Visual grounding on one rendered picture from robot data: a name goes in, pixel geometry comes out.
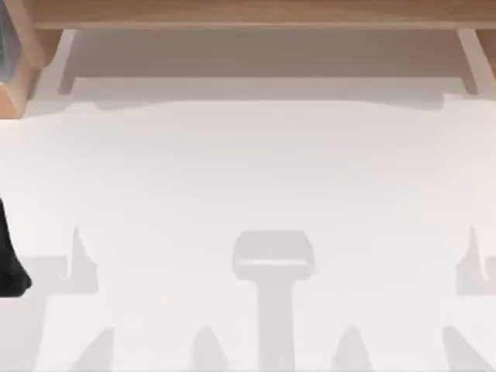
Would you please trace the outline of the wooden cupboard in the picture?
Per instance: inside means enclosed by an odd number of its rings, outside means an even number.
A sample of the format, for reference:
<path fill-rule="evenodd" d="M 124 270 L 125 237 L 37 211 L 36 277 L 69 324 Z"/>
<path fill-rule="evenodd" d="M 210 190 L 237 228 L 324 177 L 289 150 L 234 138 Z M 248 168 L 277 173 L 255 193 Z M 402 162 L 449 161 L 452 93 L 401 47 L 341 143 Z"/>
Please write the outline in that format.
<path fill-rule="evenodd" d="M 74 34 L 75 78 L 451 78 L 473 31 L 496 74 L 496 0 L 0 0 L 27 64 Z"/>

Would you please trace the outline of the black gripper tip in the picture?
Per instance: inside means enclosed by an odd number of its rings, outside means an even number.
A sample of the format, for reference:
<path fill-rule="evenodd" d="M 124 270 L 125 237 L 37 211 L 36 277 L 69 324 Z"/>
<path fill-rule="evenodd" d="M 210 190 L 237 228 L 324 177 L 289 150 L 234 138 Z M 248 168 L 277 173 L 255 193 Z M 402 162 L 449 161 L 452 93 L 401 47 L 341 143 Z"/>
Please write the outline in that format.
<path fill-rule="evenodd" d="M 0 199 L 0 298 L 18 298 L 32 286 L 32 279 L 14 251 L 3 201 Z"/>

